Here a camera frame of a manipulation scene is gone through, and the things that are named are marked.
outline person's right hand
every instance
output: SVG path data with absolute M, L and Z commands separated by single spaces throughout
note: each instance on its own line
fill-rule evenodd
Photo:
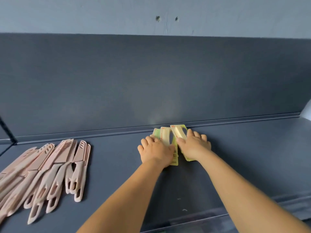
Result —
M 187 131 L 187 140 L 180 137 L 176 139 L 181 152 L 188 158 L 199 160 L 202 155 L 212 153 L 211 143 L 207 141 L 206 135 L 200 135 L 198 132 L 193 132 L 191 129 Z

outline forearm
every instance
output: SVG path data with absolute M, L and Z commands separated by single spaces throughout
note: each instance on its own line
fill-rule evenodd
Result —
M 161 171 L 156 160 L 140 165 L 77 233 L 139 232 Z
M 310 232 L 304 223 L 279 207 L 214 153 L 207 152 L 199 162 L 208 172 L 239 232 Z

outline person's left arm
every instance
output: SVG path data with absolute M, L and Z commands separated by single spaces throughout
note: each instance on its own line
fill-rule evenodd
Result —
M 174 146 L 155 137 L 141 140 L 142 164 L 80 227 L 77 233 L 138 233 L 156 181 L 172 159 Z

